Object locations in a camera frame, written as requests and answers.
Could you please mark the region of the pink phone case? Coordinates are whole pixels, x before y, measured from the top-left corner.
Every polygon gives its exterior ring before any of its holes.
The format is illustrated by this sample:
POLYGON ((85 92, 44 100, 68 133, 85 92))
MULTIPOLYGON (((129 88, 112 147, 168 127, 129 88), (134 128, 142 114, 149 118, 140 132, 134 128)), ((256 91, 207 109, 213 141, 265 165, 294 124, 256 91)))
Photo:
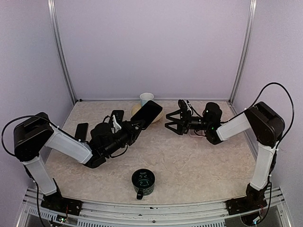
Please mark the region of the pink phone case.
POLYGON ((193 131, 193 130, 189 131, 189 135, 190 135, 190 137, 193 137, 193 138, 202 138, 202 137, 204 137, 203 134, 198 134, 196 131, 193 131))

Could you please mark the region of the purple-edged smartphone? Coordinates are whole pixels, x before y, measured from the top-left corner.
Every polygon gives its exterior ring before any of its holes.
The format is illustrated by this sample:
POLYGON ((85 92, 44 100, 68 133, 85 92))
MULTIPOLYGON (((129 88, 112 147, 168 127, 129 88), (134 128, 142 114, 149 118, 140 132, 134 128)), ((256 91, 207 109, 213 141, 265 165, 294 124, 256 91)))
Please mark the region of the purple-edged smartphone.
POLYGON ((77 125, 74 137, 80 141, 85 141, 87 137, 88 127, 89 124, 87 122, 79 123, 77 125))

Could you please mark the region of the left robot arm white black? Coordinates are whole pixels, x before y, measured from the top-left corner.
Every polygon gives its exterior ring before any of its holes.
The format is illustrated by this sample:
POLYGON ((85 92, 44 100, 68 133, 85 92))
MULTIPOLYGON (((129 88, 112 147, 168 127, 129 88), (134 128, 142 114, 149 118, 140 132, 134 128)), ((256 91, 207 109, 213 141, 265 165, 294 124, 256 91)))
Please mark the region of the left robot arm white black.
POLYGON ((99 123, 91 130, 89 142, 78 139, 54 125, 44 112, 31 115, 18 124, 14 133, 14 155, 23 163, 27 173, 37 183, 43 193, 41 206, 64 212, 81 207, 82 202, 62 196, 40 158, 42 147, 55 149, 88 168, 97 168, 121 148, 131 146, 142 130, 144 120, 123 121, 112 131, 107 122, 99 123))

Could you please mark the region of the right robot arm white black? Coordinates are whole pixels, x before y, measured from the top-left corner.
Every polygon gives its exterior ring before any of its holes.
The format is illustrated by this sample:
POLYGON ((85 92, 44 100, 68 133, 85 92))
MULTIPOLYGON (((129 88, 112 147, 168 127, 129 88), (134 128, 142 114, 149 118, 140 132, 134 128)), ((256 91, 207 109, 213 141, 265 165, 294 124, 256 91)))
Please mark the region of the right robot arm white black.
POLYGON ((208 102, 203 113, 196 116, 188 101, 179 100, 178 105, 178 110, 166 115, 168 122, 165 123, 167 129, 178 135, 203 131, 206 139, 217 145, 246 131, 254 133, 258 151, 253 176, 245 196, 227 200, 226 206, 230 214, 267 206, 265 191, 270 184, 277 149, 285 130, 282 117, 264 102, 253 104, 225 122, 221 120, 222 110, 214 102, 208 102))

